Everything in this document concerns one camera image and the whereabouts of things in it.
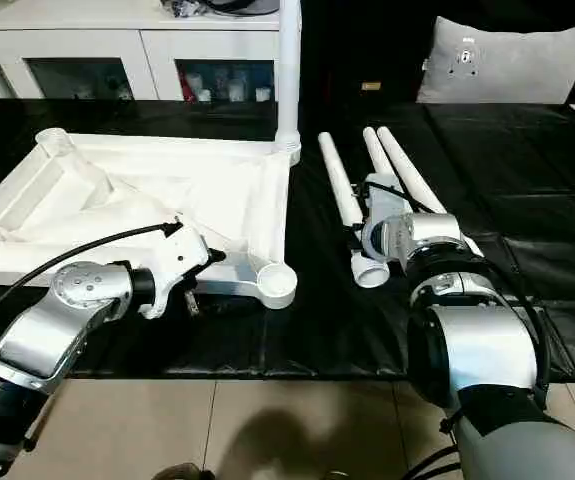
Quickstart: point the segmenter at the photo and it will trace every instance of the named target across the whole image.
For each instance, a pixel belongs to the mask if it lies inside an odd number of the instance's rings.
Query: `cabinet glass door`
[[[26,58],[45,98],[131,100],[119,58]]]
[[[274,100],[271,60],[176,60],[186,102],[269,102]]]

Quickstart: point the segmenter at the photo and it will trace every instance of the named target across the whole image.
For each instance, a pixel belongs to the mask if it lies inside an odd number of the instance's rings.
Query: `white cabinet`
[[[0,65],[21,98],[275,100],[279,16],[175,19],[159,0],[16,0]]]
[[[158,98],[137,30],[0,30],[0,65],[21,98]]]

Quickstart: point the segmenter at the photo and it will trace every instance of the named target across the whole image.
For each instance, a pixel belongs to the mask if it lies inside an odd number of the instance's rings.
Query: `black table cover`
[[[575,113],[564,106],[409,104],[328,117],[324,124],[355,181],[371,166],[362,128],[390,127],[462,229],[534,297],[550,334],[554,380],[575,381]],[[291,170],[287,214],[286,261],[298,274],[294,303],[269,311],[254,299],[200,296],[202,315],[189,319],[174,297],[161,319],[130,316],[94,332],[74,376],[405,377],[405,279],[392,268],[380,288],[354,284],[318,128],[307,120],[303,115],[303,152]],[[269,105],[0,101],[0,181],[33,147],[34,135],[52,126],[271,140],[275,111]],[[43,293],[24,288],[7,300],[0,333]]]

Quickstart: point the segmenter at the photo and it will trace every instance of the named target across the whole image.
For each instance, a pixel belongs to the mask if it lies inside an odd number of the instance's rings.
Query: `tiled floor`
[[[575,429],[575,385],[552,386],[549,413]],[[148,480],[190,461],[219,480],[395,480],[451,443],[441,418],[407,383],[72,380],[8,478]]]

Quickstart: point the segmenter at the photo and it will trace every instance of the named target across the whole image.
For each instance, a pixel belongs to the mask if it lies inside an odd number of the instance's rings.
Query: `cushion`
[[[436,19],[417,101],[565,103],[575,81],[575,27],[486,32]]]

